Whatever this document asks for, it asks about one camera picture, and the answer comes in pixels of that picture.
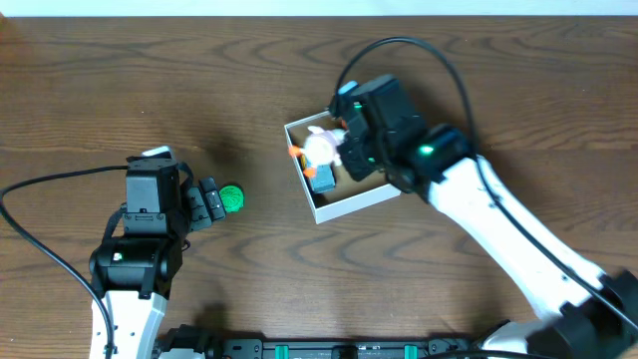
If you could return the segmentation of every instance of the green ball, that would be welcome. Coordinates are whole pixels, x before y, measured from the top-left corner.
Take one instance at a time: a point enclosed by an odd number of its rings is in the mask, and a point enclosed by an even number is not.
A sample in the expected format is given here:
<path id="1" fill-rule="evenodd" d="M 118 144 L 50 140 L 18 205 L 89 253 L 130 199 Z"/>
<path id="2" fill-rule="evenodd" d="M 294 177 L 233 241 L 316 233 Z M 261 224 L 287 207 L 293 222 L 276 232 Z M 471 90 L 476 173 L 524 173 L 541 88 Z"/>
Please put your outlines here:
<path id="1" fill-rule="evenodd" d="M 221 202 L 228 213 L 239 211 L 243 207 L 243 191 L 236 185 L 227 185 L 219 191 Z"/>

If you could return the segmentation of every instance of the open box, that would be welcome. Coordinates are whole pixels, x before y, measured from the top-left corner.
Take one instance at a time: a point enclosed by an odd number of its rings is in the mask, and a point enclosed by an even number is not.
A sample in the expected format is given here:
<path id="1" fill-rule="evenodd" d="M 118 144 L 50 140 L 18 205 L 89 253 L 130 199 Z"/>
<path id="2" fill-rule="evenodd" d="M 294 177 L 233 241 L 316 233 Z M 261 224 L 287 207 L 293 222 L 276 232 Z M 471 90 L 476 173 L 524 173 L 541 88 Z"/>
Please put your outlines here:
<path id="1" fill-rule="evenodd" d="M 308 126 L 319 126 L 324 130 L 336 128 L 336 123 L 329 112 L 324 112 L 295 121 L 284 126 L 288 147 L 292 145 L 303 146 L 304 141 L 310 135 Z M 373 173 L 362 181 L 354 181 L 350 178 L 343 166 L 332 166 L 336 186 L 333 190 L 321 194 L 311 191 L 308 180 L 303 174 L 301 163 L 293 158 L 297 174 L 301 180 L 303 190 L 306 192 L 310 209 L 317 224 L 367 207 L 380 201 L 395 197 L 401 192 L 391 184 L 386 183 L 383 174 Z"/>

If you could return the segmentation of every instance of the white wall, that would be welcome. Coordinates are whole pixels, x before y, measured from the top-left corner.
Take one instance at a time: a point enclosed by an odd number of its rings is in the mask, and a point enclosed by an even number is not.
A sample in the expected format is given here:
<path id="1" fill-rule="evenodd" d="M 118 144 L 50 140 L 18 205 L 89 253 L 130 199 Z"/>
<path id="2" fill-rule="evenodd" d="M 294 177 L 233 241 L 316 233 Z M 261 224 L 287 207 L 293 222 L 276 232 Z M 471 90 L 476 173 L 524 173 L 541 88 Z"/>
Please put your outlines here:
<path id="1" fill-rule="evenodd" d="M 0 0 L 5 16 L 638 15 L 638 0 Z"/>

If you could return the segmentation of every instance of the wood grain surface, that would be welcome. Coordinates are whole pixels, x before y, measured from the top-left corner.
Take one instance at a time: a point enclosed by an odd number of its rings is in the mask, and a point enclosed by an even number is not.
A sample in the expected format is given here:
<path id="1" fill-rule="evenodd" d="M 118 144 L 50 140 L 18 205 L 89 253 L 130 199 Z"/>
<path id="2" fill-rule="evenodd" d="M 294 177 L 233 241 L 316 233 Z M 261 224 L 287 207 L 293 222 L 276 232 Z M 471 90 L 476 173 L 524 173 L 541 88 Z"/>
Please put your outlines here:
<path id="1" fill-rule="evenodd" d="M 190 237 L 161 332 L 181 323 L 286 337 L 480 334 L 531 309 L 459 227 L 402 195 L 314 224 L 283 125 L 322 111 L 347 60 L 392 35 L 445 51 L 483 152 L 511 191 L 609 272 L 638 273 L 634 18 L 8 19 L 0 29 L 0 185 L 121 165 L 171 145 L 246 207 Z M 352 73 L 394 73 L 431 123 L 465 128 L 428 55 L 389 46 Z M 11 193 L 25 227 L 85 275 L 124 174 Z M 0 356 L 86 358 L 91 300 L 0 224 Z"/>

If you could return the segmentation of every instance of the green light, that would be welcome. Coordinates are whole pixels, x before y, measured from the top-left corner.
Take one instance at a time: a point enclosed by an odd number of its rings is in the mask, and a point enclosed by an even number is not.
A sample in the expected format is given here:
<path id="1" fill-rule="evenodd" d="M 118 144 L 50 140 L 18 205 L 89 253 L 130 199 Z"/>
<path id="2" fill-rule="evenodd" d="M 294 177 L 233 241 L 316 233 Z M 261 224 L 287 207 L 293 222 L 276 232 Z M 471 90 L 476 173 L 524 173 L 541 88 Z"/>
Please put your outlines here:
<path id="1" fill-rule="evenodd" d="M 432 146 L 422 145 L 419 147 L 419 152 L 421 153 L 421 155 L 428 156 L 434 151 L 435 151 L 435 148 L 433 148 Z"/>

